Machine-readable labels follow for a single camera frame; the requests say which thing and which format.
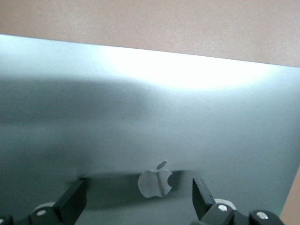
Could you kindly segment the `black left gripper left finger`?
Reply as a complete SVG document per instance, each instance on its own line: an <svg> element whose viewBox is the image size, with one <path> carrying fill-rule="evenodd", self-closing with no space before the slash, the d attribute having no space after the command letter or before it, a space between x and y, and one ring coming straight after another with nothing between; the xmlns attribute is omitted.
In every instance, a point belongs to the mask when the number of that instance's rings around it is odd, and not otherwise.
<svg viewBox="0 0 300 225"><path fill-rule="evenodd" d="M29 216L31 225L74 225L87 204L87 181L79 179L52 205Z"/></svg>

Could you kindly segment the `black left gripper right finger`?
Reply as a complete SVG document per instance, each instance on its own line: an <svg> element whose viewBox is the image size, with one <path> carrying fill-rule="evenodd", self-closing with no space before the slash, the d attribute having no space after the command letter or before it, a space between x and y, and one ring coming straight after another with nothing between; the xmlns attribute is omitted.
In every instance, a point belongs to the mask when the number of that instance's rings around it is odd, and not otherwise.
<svg viewBox="0 0 300 225"><path fill-rule="evenodd" d="M234 210L227 204L216 203L202 179L193 178L192 202L199 225L233 225Z"/></svg>

